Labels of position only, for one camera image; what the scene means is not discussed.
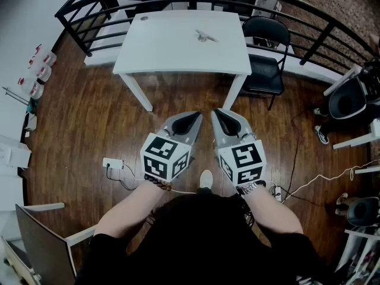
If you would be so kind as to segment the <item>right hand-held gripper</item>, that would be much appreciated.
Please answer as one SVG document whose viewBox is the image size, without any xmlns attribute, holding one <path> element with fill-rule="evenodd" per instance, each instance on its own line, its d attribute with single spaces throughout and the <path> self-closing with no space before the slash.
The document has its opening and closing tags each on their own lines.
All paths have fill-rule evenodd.
<svg viewBox="0 0 380 285">
<path fill-rule="evenodd" d="M 262 178 L 266 157 L 248 121 L 231 110 L 211 112 L 218 165 L 234 187 Z"/>
</svg>

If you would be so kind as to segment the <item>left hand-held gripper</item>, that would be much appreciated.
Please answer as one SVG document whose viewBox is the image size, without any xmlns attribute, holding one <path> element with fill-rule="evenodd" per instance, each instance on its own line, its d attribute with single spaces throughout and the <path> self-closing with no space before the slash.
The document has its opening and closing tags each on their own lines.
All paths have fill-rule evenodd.
<svg viewBox="0 0 380 285">
<path fill-rule="evenodd" d="M 183 112 L 169 117 L 155 134 L 150 133 L 140 151 L 143 173 L 167 183 L 183 173 L 193 160 L 202 119 L 200 112 Z"/>
</svg>

